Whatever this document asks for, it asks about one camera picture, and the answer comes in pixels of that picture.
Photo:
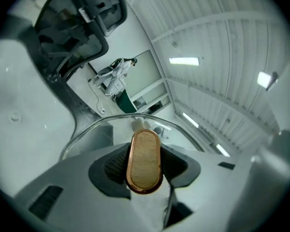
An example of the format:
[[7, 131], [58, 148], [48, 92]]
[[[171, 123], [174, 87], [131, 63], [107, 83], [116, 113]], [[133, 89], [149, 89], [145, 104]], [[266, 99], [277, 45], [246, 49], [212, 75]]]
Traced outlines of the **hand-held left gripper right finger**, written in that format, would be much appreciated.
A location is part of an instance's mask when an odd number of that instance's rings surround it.
[[166, 232], [229, 232], [251, 168], [249, 154], [209, 154], [163, 145], [162, 169], [171, 186]]

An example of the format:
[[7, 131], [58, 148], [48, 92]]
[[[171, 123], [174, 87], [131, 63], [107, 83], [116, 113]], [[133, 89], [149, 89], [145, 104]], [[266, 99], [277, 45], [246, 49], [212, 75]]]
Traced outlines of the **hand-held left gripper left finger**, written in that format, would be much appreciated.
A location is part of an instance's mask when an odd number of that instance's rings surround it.
[[15, 200], [52, 232], [133, 232], [128, 149], [128, 143], [114, 145], [60, 161]]

